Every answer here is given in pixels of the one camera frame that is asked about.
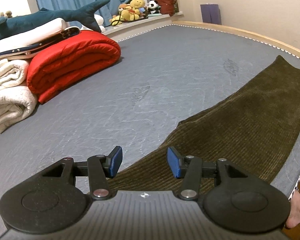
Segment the human foot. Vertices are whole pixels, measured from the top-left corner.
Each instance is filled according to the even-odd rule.
[[[290,215],[286,222],[287,228],[294,228],[296,225],[300,223],[300,193],[299,191],[295,191],[291,200],[290,200]]]

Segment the gray bed sheet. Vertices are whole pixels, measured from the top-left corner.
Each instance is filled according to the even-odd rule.
[[[236,92],[278,54],[300,68],[300,59],[280,49],[200,28],[170,25],[119,44],[116,65],[0,135],[0,197],[66,156],[85,161],[120,145],[122,170],[156,149],[179,121]],[[272,185],[289,197],[299,176],[300,135]],[[88,192],[87,178],[78,178],[77,187]]]

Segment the wooden frame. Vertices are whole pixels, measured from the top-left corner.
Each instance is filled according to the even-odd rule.
[[[230,34],[236,34],[239,36],[247,37],[256,41],[261,41],[263,43],[271,44],[272,46],[275,46],[277,48],[283,49],[286,52],[291,53],[293,56],[297,56],[300,58],[300,49],[297,49],[289,44],[286,44],[282,41],[275,40],[273,38],[234,28],[234,27],[229,27],[229,26],[224,26],[224,25],[217,25],[217,24],[210,24],[210,23],[199,23],[199,22],[188,22],[188,21],[173,21],[173,24],[178,24],[178,25],[185,25],[185,26],[194,26],[194,27],[199,27],[199,28],[205,28],[205,29],[210,29],[210,30],[216,30],[216,31],[221,31],[225,33],[230,33]]]

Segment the blue gripper pad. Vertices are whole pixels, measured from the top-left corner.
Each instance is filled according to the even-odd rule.
[[[110,176],[113,178],[117,175],[117,172],[122,163],[122,148],[117,146],[115,148],[115,150],[117,150],[117,151],[114,154],[114,156],[111,158],[111,164],[110,164],[110,168],[109,168]]]
[[[173,150],[170,147],[168,148],[168,152],[167,152],[167,161],[173,173],[173,176],[175,178],[180,178],[181,169],[179,164],[179,158],[176,156],[176,154],[173,152]]]

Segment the red comforter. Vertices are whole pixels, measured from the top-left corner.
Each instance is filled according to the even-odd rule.
[[[27,85],[43,104],[80,79],[111,66],[120,55],[118,43],[84,30],[38,53],[29,65]]]

